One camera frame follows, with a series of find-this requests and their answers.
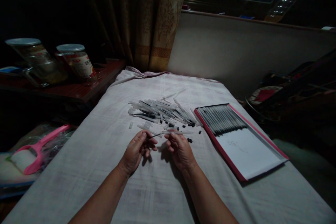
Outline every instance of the curtain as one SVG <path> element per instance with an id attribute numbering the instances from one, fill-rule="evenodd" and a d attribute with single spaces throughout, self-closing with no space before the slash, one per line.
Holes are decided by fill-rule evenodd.
<path id="1" fill-rule="evenodd" d="M 183 0 L 91 0 L 100 35 L 141 71 L 165 71 Z"/>

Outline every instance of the pink plastic item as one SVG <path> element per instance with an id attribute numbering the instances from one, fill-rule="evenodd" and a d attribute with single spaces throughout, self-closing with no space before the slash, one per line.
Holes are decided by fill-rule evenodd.
<path id="1" fill-rule="evenodd" d="M 30 174 L 33 174 L 33 173 L 37 172 L 42 165 L 42 153 L 41 153 L 42 147 L 46 143 L 48 143 L 49 141 L 51 141 L 55 137 L 57 137 L 61 132 L 64 132 L 64 131 L 68 130 L 69 128 L 70 128 L 70 124 L 65 124 L 62 127 L 59 127 L 57 129 L 55 129 L 54 131 L 50 132 L 48 135 L 46 135 L 44 138 L 42 138 L 36 144 L 25 145 L 25 146 L 22 146 L 20 149 L 18 149 L 13 155 L 15 155 L 16 153 L 18 153 L 20 151 L 27 150 L 27 149 L 30 149 L 30 148 L 33 148 L 37 153 L 36 160 L 31 165 L 29 165 L 25 168 L 23 174 L 30 175 Z"/>

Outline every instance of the mattress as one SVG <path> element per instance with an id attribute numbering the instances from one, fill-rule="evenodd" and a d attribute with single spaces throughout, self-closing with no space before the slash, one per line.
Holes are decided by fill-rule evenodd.
<path id="1" fill-rule="evenodd" d="M 222 83 L 123 70 L 4 223 L 67 223 L 117 165 L 127 144 L 140 131 L 136 125 L 144 124 L 143 119 L 128 115 L 128 102 L 160 99 L 181 88 L 185 91 L 177 100 L 183 107 L 190 110 L 230 103 L 264 133 Z M 198 222 L 165 139 L 156 139 L 159 150 L 151 152 L 151 160 L 140 163 L 129 178 L 112 223 Z M 192 139 L 197 163 L 240 223 L 335 223 L 336 214 L 290 161 L 241 184 L 205 131 Z"/>

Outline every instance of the pink handle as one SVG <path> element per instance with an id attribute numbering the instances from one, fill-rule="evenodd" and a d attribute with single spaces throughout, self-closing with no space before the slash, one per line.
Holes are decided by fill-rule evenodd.
<path id="1" fill-rule="evenodd" d="M 47 142 L 53 140 L 55 137 L 57 137 L 61 132 L 64 132 L 70 128 L 70 124 L 65 124 L 54 131 L 50 132 L 48 135 L 46 135 L 44 138 L 42 138 L 40 141 L 38 141 L 36 144 L 34 144 L 34 147 L 36 149 L 42 148 Z"/>

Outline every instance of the jar label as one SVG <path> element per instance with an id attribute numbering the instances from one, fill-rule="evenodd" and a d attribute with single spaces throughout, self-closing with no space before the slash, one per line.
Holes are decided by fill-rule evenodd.
<path id="1" fill-rule="evenodd" d="M 87 54 L 77 58 L 71 58 L 71 62 L 79 76 L 81 76 L 82 78 L 90 78 L 96 75 L 96 71 L 93 69 L 91 61 Z"/>

